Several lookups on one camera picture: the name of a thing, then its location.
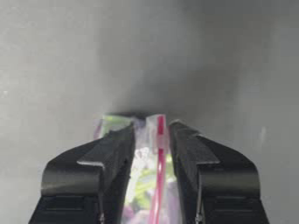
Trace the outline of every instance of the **gray background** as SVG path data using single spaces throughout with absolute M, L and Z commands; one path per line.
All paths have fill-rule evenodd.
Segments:
M 27 223 L 48 160 L 130 111 L 239 149 L 271 224 L 296 223 L 298 11 L 287 0 L 1 0 L 1 223 Z

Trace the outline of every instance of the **gray wall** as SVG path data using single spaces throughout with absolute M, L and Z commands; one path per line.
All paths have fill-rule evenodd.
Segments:
M 239 149 L 271 224 L 296 223 L 298 11 L 284 0 L 1 0 L 1 223 L 29 220 L 48 160 L 91 140 L 103 114 L 132 110 Z

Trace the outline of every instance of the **clear plastic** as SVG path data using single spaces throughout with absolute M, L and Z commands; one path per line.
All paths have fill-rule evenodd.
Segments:
M 122 224 L 180 224 L 182 213 L 166 116 L 146 120 L 106 115 L 95 137 L 135 124 L 135 158 L 126 191 Z

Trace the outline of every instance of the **plastic bag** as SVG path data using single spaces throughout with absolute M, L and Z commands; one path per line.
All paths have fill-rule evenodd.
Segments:
M 146 121 L 134 117 L 106 115 L 95 137 L 135 124 L 135 158 L 126 191 L 122 224 L 180 224 L 182 213 L 166 116 Z

